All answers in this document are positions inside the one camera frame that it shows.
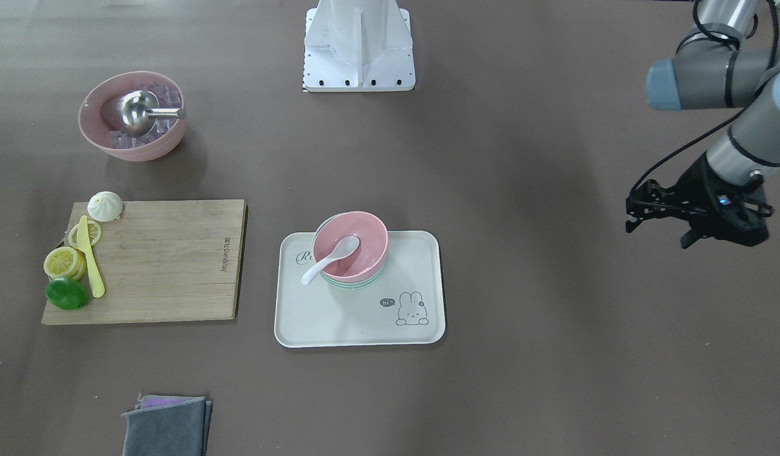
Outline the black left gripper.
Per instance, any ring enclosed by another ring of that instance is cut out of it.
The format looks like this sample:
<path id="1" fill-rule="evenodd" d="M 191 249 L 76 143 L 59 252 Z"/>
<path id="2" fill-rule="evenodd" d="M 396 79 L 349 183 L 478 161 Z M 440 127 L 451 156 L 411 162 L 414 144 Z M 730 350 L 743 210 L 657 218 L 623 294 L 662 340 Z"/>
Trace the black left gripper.
<path id="1" fill-rule="evenodd" d="M 685 220 L 690 230 L 680 237 L 682 249 L 706 239 L 756 246 L 769 238 L 766 220 L 773 207 L 767 204 L 764 177 L 751 173 L 745 185 L 719 177 L 700 156 L 671 187 L 655 179 L 642 182 L 626 199 L 626 232 L 633 233 L 645 220 Z"/>

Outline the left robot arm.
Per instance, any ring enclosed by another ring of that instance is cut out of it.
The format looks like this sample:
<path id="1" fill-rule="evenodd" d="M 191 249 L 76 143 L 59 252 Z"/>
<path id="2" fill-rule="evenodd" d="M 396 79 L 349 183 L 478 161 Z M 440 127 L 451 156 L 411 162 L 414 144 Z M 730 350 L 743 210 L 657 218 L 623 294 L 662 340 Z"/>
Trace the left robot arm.
<path id="1" fill-rule="evenodd" d="M 714 238 L 756 246 L 769 237 L 773 207 L 764 183 L 780 170 L 780 43 L 777 6 L 768 2 L 773 38 L 745 49 L 757 29 L 757 1 L 696 1 L 693 24 L 669 60 L 656 61 L 646 98 L 656 110 L 734 108 L 725 133 L 677 182 L 663 187 L 646 174 L 626 198 L 631 233 L 645 220 L 685 220 L 682 248 Z"/>

